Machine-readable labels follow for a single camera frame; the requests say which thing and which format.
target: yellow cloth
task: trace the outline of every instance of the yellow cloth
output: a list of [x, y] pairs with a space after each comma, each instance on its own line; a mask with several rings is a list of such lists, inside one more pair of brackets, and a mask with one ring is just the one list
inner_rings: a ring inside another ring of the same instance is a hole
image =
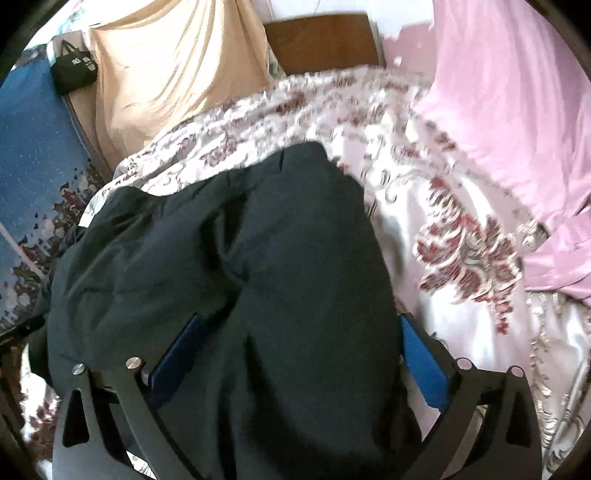
[[187, 117], [269, 85], [267, 37], [249, 0], [155, 0], [90, 38], [97, 136], [111, 164]]

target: bedspread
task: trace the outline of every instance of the bedspread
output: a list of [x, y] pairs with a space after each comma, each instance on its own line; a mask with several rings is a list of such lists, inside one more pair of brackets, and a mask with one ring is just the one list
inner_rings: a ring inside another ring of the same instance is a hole
[[[549, 476], [591, 418], [588, 312], [563, 294], [525, 291], [520, 256], [546, 234], [511, 192], [413, 112], [428, 87], [420, 76], [369, 67], [289, 77], [159, 135], [121, 162], [80, 224], [122, 186], [168, 195], [288, 145], [322, 143], [365, 186], [399, 310], [411, 311], [454, 357], [525, 370]], [[426, 433], [438, 412], [409, 382]]]

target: brown wooden panel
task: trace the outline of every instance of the brown wooden panel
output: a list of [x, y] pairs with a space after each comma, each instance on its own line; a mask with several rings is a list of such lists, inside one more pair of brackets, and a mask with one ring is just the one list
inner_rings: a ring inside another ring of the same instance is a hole
[[366, 14], [318, 15], [265, 25], [277, 60], [289, 75], [379, 65]]

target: metal screw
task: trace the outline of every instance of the metal screw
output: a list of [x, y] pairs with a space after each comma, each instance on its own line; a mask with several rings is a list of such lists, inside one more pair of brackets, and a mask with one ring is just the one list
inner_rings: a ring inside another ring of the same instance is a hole
[[80, 375], [80, 374], [84, 373], [84, 370], [86, 370], [86, 367], [84, 366], [84, 364], [76, 364], [76, 365], [74, 365], [74, 368], [72, 369], [72, 373], [74, 375]]
[[525, 372], [523, 371], [523, 369], [521, 367], [518, 367], [517, 365], [515, 365], [514, 367], [511, 367], [511, 373], [513, 375], [515, 375], [516, 377], [523, 377], [525, 375]]
[[472, 362], [470, 362], [467, 358], [458, 358], [457, 361], [457, 366], [458, 368], [460, 368], [461, 370], [470, 370], [472, 368]]
[[138, 368], [141, 364], [142, 364], [142, 359], [138, 356], [133, 356], [125, 362], [125, 366], [130, 370]]

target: pink satin fabric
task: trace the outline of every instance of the pink satin fabric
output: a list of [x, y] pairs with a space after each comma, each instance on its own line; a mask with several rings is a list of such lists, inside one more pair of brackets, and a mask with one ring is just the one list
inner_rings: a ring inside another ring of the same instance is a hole
[[525, 0], [433, 0], [437, 70], [415, 110], [438, 123], [543, 222], [529, 290], [591, 306], [591, 83]]

